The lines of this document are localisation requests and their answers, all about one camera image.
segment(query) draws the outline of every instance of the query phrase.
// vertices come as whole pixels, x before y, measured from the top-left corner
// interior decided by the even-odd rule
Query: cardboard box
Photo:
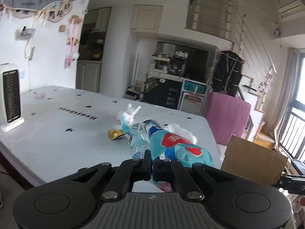
[[[272,186],[280,178],[287,157],[232,135],[221,170]]]

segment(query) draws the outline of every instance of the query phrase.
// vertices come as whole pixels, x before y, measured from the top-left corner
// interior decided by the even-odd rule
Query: heater grille
[[[10,123],[21,117],[18,70],[3,73],[3,90],[6,118]]]

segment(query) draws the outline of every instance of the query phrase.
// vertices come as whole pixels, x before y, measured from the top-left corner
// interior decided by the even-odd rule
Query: air conditioner
[[[279,0],[278,11],[283,16],[305,11],[305,0]]]
[[[0,131],[8,132],[24,123],[21,109],[19,72],[12,63],[0,65]]]

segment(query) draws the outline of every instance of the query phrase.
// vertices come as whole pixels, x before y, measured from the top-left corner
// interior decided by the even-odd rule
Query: staircase railing
[[[261,96],[258,109],[262,110],[276,69],[262,39],[252,33],[246,15],[239,13],[238,4],[238,0],[193,0],[187,29],[232,41],[231,50],[245,60],[253,77],[251,85]]]

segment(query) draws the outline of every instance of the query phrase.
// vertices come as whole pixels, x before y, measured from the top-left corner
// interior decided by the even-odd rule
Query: white table
[[[45,98],[36,99],[37,93],[45,93]],[[0,133],[0,152],[34,186],[73,174],[84,167],[102,162],[119,166],[122,161],[130,159],[125,138],[110,140],[107,137],[108,130],[117,127],[117,113],[126,110],[128,103],[133,107],[142,106],[135,116],[135,123],[147,119],[154,119],[161,125],[177,123],[197,136],[198,145],[211,153],[216,168],[221,166],[218,147],[203,117],[58,86],[22,93],[21,99],[25,122],[7,133]],[[134,187],[134,191],[158,190],[147,182],[135,183]]]

